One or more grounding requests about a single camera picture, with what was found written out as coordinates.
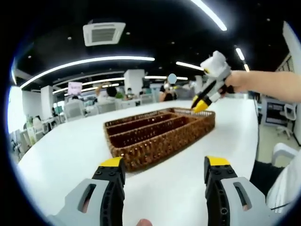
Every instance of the wicker basket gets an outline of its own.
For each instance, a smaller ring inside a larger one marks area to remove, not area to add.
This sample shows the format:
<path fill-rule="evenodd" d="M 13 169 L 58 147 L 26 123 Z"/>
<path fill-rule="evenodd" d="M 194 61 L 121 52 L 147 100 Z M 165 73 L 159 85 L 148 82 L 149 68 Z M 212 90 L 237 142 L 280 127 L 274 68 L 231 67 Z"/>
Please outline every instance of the wicker basket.
<path fill-rule="evenodd" d="M 181 150 L 214 126 L 214 112 L 168 108 L 106 122 L 104 131 L 113 157 L 123 156 L 127 170 L 134 171 Z"/>

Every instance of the floor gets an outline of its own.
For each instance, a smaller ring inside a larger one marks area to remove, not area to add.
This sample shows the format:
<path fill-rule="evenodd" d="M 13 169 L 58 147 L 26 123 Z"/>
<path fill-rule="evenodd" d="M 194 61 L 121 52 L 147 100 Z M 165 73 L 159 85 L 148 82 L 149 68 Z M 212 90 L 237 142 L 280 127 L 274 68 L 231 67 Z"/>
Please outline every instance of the floor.
<path fill-rule="evenodd" d="M 271 162 L 272 153 L 274 146 L 277 143 L 284 143 L 296 150 L 300 150 L 301 147 L 298 146 L 294 137 L 287 139 L 286 134 L 277 135 L 276 127 L 274 126 L 259 126 L 259 150 L 257 160 L 261 162 Z M 276 160 L 276 166 L 285 167 L 289 164 L 291 159 L 284 156 L 280 156 Z"/>

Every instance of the pink sign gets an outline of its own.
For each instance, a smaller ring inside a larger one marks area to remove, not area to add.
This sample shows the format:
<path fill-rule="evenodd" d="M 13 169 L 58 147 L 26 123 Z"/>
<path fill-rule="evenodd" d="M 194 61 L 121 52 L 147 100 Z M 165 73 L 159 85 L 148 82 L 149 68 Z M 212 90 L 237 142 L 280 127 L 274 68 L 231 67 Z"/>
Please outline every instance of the pink sign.
<path fill-rule="evenodd" d="M 80 95 L 82 87 L 81 82 L 70 81 L 68 83 L 68 95 Z"/>

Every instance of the ceiling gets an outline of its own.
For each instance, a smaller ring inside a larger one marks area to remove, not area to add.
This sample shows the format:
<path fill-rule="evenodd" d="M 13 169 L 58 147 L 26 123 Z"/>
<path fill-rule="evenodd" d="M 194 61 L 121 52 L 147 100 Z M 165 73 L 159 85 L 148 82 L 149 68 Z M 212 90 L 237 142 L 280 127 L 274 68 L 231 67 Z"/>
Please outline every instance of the ceiling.
<path fill-rule="evenodd" d="M 20 71 L 35 76 L 65 63 L 106 56 L 154 57 L 155 61 L 76 65 L 47 74 L 24 89 L 40 89 L 67 78 L 127 69 L 144 69 L 148 75 L 174 73 L 192 78 L 202 72 L 175 62 L 199 66 L 215 50 L 226 56 L 233 70 L 244 70 L 235 46 L 241 48 L 251 70 L 276 70 L 288 54 L 282 36 L 283 20 L 288 20 L 283 8 L 270 1 L 203 2 L 223 21 L 227 31 L 222 31 L 190 0 L 63 0 L 49 4 L 37 15 L 20 46 L 16 56 Z M 86 47 L 83 26 L 92 19 L 126 23 L 119 43 Z M 81 81 L 120 76 L 100 75 Z M 17 78 L 18 85 L 25 81 Z"/>

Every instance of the ceiling air conditioner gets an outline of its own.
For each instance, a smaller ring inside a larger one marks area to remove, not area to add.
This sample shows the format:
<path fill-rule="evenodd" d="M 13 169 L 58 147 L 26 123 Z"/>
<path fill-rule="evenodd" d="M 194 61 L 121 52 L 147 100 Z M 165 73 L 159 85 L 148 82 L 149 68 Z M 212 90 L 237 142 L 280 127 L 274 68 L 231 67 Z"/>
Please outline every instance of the ceiling air conditioner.
<path fill-rule="evenodd" d="M 117 44 L 125 23 L 95 23 L 83 26 L 86 46 Z"/>

